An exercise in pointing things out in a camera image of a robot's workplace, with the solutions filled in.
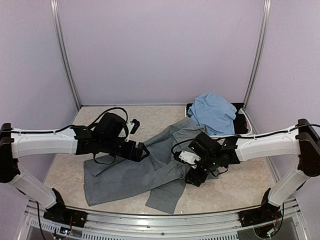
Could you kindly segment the grey long sleeve shirt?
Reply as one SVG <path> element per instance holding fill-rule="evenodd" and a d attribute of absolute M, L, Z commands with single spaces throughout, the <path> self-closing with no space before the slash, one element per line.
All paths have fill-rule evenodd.
<path fill-rule="evenodd" d="M 168 126 L 159 134 L 145 141 L 150 155 L 141 162 L 104 155 L 84 162 L 84 195 L 88 206 L 118 201 L 150 192 L 145 205 L 173 214 L 186 183 L 190 169 L 187 164 L 174 159 L 176 150 L 188 151 L 186 140 L 193 139 L 204 126 L 197 126 L 189 117 Z"/>

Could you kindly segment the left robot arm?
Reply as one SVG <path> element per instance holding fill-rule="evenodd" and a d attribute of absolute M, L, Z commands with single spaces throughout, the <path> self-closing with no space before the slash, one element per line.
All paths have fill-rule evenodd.
<path fill-rule="evenodd" d="M 91 124 L 68 125 L 53 130 L 22 130 L 5 123 L 0 129 L 0 182 L 9 184 L 36 200 L 47 213 L 63 223 L 70 218 L 60 193 L 48 188 L 19 167 L 19 158 L 46 154 L 96 156 L 106 153 L 133 162 L 150 155 L 144 143 L 130 140 L 140 126 L 110 111 L 101 113 Z"/>

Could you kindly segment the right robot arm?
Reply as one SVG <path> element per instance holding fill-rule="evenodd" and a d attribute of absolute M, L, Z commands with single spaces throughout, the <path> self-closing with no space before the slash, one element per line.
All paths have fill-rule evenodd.
<path fill-rule="evenodd" d="M 215 171 L 219 167 L 240 164 L 253 159 L 292 155 L 298 163 L 271 189 L 267 190 L 256 218 L 266 222 L 285 200 L 307 180 L 320 175 L 320 136 L 315 123 L 298 120 L 288 128 L 254 135 L 223 137 L 223 143 L 205 133 L 198 134 L 177 158 L 201 173 Z"/>

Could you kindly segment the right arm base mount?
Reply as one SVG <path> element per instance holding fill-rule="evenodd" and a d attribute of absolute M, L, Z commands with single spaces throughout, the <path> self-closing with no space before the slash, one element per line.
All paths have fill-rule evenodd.
<path fill-rule="evenodd" d="M 243 210 L 238 213 L 238 218 L 242 227 L 249 227 L 259 225 L 266 222 L 274 221 L 276 218 L 280 219 L 282 213 L 278 207 L 275 209 L 262 209 L 261 207 Z"/>

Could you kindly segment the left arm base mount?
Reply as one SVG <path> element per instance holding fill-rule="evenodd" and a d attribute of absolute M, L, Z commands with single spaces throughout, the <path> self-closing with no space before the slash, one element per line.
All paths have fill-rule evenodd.
<path fill-rule="evenodd" d="M 87 216 L 85 211 L 59 207 L 47 209 L 43 215 L 47 220 L 79 228 L 84 228 Z"/>

